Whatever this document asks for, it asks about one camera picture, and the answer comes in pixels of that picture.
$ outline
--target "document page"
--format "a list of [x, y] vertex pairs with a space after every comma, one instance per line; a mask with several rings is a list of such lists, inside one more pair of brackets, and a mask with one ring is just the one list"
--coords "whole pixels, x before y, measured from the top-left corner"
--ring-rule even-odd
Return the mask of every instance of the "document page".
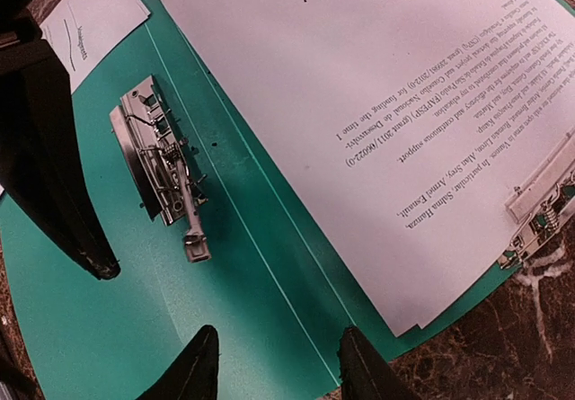
[[72, 93], [149, 14], [141, 0], [62, 0], [56, 6], [40, 27], [70, 74]]
[[553, 0], [162, 0], [399, 335], [500, 256], [575, 124]]

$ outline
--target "white paper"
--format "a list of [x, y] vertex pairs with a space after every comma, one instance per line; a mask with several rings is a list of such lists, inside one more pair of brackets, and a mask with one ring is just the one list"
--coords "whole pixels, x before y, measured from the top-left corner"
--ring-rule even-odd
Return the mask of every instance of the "white paper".
[[518, 227], [505, 200], [575, 124], [553, 0], [162, 1], [396, 335], [493, 264]]
[[74, 92], [149, 14], [141, 0], [62, 0], [40, 27]]

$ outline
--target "teal folder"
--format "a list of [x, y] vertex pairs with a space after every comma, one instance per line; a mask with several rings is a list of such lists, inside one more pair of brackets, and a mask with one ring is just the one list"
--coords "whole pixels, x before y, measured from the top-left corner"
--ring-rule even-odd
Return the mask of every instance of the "teal folder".
[[[47, 399], [135, 398], [204, 324], [219, 331], [220, 399], [316, 398], [339, 385], [346, 326], [391, 360], [510, 275], [493, 266], [429, 327], [395, 338], [160, 1], [143, 1], [152, 16], [73, 96], [86, 185], [120, 276], [93, 279], [9, 197], [0, 206], [16, 315]], [[150, 222], [111, 134], [109, 112], [149, 75], [208, 175], [210, 262], [187, 262], [185, 222]]]

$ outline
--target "small paper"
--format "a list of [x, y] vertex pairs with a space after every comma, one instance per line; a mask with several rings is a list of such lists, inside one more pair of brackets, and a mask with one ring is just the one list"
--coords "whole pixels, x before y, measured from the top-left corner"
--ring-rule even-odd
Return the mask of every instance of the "small paper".
[[72, 93], [150, 12], [141, 0], [62, 0], [40, 27], [68, 74]]

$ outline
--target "marble surface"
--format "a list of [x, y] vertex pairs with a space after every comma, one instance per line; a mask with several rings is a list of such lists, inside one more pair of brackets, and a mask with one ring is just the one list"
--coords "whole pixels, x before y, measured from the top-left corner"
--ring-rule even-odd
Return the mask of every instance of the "marble surface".
[[[30, 9], [42, 21], [58, 1], [33, 0]], [[574, 256], [571, 222], [478, 307], [392, 368], [422, 399], [575, 399]]]
[[36, 393], [33, 399], [44, 398], [34, 369], [32, 368], [30, 357], [22, 341], [22, 333], [16, 319], [8, 279], [6, 278], [6, 268], [4, 266], [4, 252], [0, 245], [0, 330], [5, 340], [8, 354], [13, 360], [14, 366], [36, 383]]

